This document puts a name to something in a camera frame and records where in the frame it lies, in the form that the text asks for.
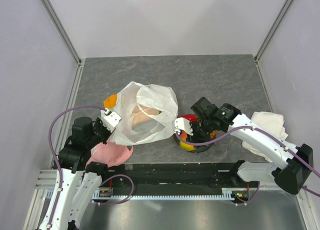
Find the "white plastic bag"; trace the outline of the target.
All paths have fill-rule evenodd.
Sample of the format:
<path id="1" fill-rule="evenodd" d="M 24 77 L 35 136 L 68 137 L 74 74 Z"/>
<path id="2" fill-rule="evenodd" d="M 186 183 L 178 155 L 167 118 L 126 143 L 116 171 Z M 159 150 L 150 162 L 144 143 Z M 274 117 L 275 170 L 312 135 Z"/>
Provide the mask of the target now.
<path id="1" fill-rule="evenodd" d="M 179 108 L 171 87 L 132 81 L 103 105 L 121 117 L 110 137 L 117 145 L 148 144 L 174 134 Z"/>

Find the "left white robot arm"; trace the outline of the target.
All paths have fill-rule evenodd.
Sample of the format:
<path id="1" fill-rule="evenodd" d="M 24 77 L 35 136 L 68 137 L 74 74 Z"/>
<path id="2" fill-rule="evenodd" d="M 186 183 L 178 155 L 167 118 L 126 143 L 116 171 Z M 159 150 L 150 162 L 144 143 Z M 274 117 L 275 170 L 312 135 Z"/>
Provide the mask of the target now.
<path id="1" fill-rule="evenodd" d="M 91 159 L 91 150 L 105 144 L 111 132 L 100 118 L 77 118 L 58 153 L 56 181 L 40 230 L 78 230 L 98 187 L 110 181 L 108 166 Z"/>

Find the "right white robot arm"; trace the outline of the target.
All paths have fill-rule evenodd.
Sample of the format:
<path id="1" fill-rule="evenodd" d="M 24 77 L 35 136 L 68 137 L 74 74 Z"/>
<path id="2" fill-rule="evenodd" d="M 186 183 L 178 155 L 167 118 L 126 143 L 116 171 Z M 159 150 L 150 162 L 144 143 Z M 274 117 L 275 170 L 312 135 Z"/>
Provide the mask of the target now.
<path id="1" fill-rule="evenodd" d="M 245 182 L 271 182 L 285 192 L 296 195 L 314 169 L 313 149 L 307 144 L 297 146 L 281 140 L 255 124 L 244 113 L 231 104 L 217 107 L 205 97 L 201 97 L 192 107 L 198 118 L 192 122 L 195 145 L 210 145 L 206 136 L 213 131 L 223 131 L 256 148 L 268 157 L 270 162 L 252 163 L 242 161 L 229 174 L 229 181 L 235 187 Z"/>

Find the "fake fruit green leaves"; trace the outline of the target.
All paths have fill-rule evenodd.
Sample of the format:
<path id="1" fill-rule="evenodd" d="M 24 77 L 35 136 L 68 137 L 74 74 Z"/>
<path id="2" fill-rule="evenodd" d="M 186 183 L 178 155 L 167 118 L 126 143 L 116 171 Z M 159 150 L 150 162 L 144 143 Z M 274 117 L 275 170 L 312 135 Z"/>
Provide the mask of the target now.
<path id="1" fill-rule="evenodd" d="M 211 140 L 215 139 L 215 138 L 216 138 L 216 135 L 217 135 L 217 131 L 216 131 L 216 130 L 212 131 L 212 132 L 210 133 L 210 139 L 211 139 Z"/>

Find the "fake yellow green mango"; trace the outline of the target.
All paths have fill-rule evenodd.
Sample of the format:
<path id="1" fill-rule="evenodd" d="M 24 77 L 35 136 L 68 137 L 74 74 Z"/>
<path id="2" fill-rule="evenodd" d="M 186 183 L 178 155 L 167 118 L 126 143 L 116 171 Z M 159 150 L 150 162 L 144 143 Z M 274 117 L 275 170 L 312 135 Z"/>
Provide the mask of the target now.
<path id="1" fill-rule="evenodd" d="M 188 134 L 186 132 L 182 132 L 179 137 L 185 141 L 185 142 L 188 142 L 189 139 L 188 139 Z M 187 144 L 185 142 L 182 142 L 181 140 L 179 141 L 179 147 L 182 149 L 182 150 L 185 150 L 187 152 L 193 152 L 196 150 L 196 147 L 193 146 L 193 145 L 190 145 L 190 144 Z"/>

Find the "fake red bell pepper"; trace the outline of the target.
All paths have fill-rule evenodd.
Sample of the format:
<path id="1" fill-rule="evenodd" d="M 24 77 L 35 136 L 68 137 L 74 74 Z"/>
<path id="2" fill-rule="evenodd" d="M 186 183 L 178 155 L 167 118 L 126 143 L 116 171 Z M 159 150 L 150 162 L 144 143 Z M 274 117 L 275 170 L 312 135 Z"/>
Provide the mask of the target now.
<path id="1" fill-rule="evenodd" d="M 197 122 L 198 118 L 195 114 L 185 114 L 181 116 L 184 119 L 187 119 L 190 122 Z"/>

